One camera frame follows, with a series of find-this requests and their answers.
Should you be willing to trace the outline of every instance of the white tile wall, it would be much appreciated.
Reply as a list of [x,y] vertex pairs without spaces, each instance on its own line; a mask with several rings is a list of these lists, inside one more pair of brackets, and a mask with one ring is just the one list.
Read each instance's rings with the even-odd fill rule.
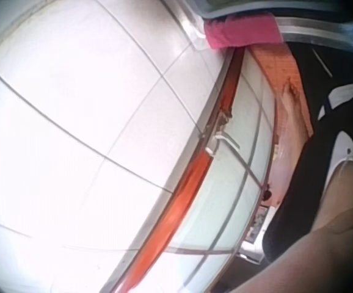
[[124,253],[62,249],[52,292],[99,292]]
[[166,72],[165,78],[198,122],[214,86],[201,54],[190,46]]
[[55,127],[0,81],[0,223],[58,239],[102,157]]
[[186,36],[160,0],[100,0],[164,73],[188,46]]
[[[5,2],[0,31],[10,25],[2,15],[28,11],[27,1]],[[222,60],[188,47],[155,0],[53,1],[2,42],[0,77],[40,111],[0,81],[0,223],[38,243],[2,233],[5,288],[49,292],[39,267],[51,266],[52,292],[95,292],[126,267],[171,196],[155,185],[173,190],[197,144],[194,122]],[[11,266],[32,259],[21,251],[43,265],[30,261],[31,277],[12,279]]]
[[216,82],[217,77],[219,76],[220,70],[224,64],[224,59],[225,59],[225,49],[206,49],[203,51],[200,51],[203,60],[207,64],[210,73],[212,74],[212,77],[214,81]]
[[[191,135],[196,144],[198,133],[194,122],[169,86],[160,80],[108,156],[149,181],[173,190],[178,181],[167,180]],[[184,166],[193,151],[191,148],[182,158]]]
[[47,252],[37,249],[28,237],[0,226],[0,288],[4,292],[49,292],[55,259],[46,256]]
[[96,1],[56,1],[0,46],[0,75],[35,107],[102,153],[159,74]]
[[66,230],[77,247],[126,250],[163,190],[104,161],[82,208]]

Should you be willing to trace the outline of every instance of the orange door frame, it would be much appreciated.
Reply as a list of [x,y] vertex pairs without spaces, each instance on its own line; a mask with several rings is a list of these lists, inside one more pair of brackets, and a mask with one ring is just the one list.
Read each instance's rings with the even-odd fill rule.
[[[243,55],[244,48],[235,49],[217,99],[217,104],[209,118],[209,127],[207,127],[206,134],[211,133],[217,116],[221,111],[228,117],[231,117],[231,107],[238,86]],[[181,225],[212,162],[212,157],[205,151],[207,140],[208,135],[204,135],[198,143],[195,154],[183,173],[170,203],[168,203],[153,231],[137,253],[128,270],[121,277],[116,287],[114,287],[116,291],[129,292],[129,290],[141,282],[152,265],[167,248],[173,235]]]

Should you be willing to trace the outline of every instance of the frosted glass panel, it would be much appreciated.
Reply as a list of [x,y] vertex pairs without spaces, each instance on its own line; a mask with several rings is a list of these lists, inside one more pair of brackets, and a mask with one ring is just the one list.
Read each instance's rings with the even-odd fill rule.
[[262,102],[262,107],[264,112],[266,113],[266,116],[269,120],[270,125],[273,127],[274,126],[274,94],[273,91],[269,85],[269,82],[267,81],[266,78],[263,78],[263,83],[262,83],[262,88],[263,88],[263,102]]
[[240,146],[240,155],[250,159],[255,130],[258,123],[259,104],[250,87],[240,75],[232,105],[232,119],[225,125],[228,133]]
[[240,192],[244,172],[231,150],[219,142],[201,188],[170,246],[209,249]]
[[214,249],[226,250],[232,249],[236,246],[237,241],[247,228],[247,224],[254,211],[254,207],[257,204],[259,195],[260,188],[251,176],[248,176],[238,204],[236,205],[231,219]]
[[264,116],[261,116],[260,130],[258,133],[257,147],[251,163],[251,170],[260,182],[263,182],[269,162],[272,144],[272,131]]
[[130,292],[178,292],[202,255],[163,253],[141,283]]
[[205,292],[213,279],[231,255],[209,255],[193,279],[186,285],[182,292]]

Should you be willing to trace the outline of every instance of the door handle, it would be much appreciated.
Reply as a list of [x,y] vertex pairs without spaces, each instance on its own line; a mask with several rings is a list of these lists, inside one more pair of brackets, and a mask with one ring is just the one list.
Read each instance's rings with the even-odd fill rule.
[[240,146],[234,141],[234,139],[225,131],[217,131],[214,135],[217,140],[226,141],[230,147],[232,147],[235,151],[239,152]]

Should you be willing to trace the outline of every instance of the pink towel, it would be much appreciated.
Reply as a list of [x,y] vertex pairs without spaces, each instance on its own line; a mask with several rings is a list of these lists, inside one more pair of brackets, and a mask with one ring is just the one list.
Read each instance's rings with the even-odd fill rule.
[[208,20],[204,29],[212,49],[283,42],[275,17],[268,13],[242,18],[228,16],[225,21]]

